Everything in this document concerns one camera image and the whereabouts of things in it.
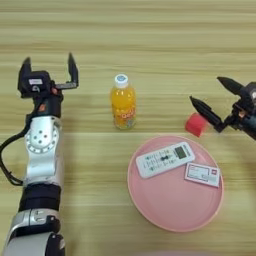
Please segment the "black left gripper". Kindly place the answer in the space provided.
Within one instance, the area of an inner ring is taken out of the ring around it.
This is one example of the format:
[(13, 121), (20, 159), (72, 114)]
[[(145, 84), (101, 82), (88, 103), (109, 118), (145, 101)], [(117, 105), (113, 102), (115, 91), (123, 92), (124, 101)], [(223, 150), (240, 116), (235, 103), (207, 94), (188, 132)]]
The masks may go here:
[[(71, 77), (69, 83), (54, 84), (49, 92), (42, 92), (33, 99), (34, 116), (61, 116), (61, 104), (64, 99), (63, 90), (76, 89), (79, 83), (78, 69), (72, 54), (68, 57), (68, 72)], [(19, 80), (22, 81), (31, 73), (31, 59), (27, 57), (19, 70)]]

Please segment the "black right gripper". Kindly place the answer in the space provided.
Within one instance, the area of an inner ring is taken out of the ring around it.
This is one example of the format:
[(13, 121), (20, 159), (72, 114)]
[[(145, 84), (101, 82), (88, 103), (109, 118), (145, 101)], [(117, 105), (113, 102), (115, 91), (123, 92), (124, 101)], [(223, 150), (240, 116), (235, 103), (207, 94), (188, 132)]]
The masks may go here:
[[(217, 80), (232, 94), (243, 97), (245, 95), (244, 86), (228, 77), (218, 77)], [(245, 132), (248, 136), (256, 140), (256, 108), (250, 109), (241, 100), (232, 105), (232, 111), (222, 122), (210, 106), (203, 101), (190, 97), (190, 101), (197, 112), (208, 122), (217, 132), (222, 132), (227, 126), (235, 130)]]

